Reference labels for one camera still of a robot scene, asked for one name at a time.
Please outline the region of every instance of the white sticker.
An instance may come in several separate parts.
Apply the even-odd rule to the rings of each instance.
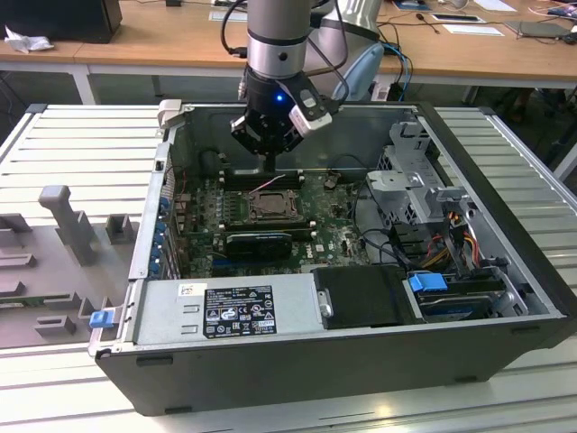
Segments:
[[[191,282],[179,285],[179,296],[204,296],[208,284],[205,282]]]
[[[6,302],[5,304],[0,304],[0,309],[23,309],[24,304],[22,302]]]

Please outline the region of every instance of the white table leg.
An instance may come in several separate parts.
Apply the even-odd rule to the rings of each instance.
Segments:
[[[92,83],[90,82],[90,72],[86,65],[75,65],[71,72],[76,89],[85,106],[94,106],[100,104],[100,99]]]

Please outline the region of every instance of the black plastic cover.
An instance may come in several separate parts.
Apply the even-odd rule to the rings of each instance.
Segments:
[[[396,266],[330,266],[313,270],[317,290],[328,293],[327,329],[393,327],[415,323]]]

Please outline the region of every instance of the paper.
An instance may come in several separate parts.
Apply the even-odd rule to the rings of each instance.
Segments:
[[[517,9],[513,9],[506,3],[501,2],[501,0],[475,0],[475,3],[487,11],[499,11],[499,12],[517,11]]]
[[[479,25],[443,24],[443,27],[454,34],[477,34],[480,36],[505,36],[495,27]]]
[[[24,36],[16,32],[12,32],[8,27],[6,29],[6,37],[4,42],[12,47],[13,50],[21,51],[28,54],[29,51],[41,51],[54,48],[48,38],[44,36]]]
[[[223,21],[225,14],[226,14],[226,12],[212,11],[208,15],[208,19],[210,21]],[[246,22],[247,17],[248,17],[248,15],[244,14],[242,12],[233,12],[228,17],[228,21],[230,21],[231,23],[242,23],[242,22]]]

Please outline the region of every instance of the sticker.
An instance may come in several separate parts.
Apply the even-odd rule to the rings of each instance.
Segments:
[[[271,286],[207,289],[204,283],[181,284],[179,293],[183,291],[182,286],[187,286],[186,294],[180,296],[197,294],[199,290],[205,294],[203,333],[206,338],[277,333]]]
[[[0,304],[0,309],[23,309],[24,304],[22,302],[6,302],[5,304]]]
[[[202,296],[206,290],[205,282],[191,282],[189,284],[179,285],[179,296]]]

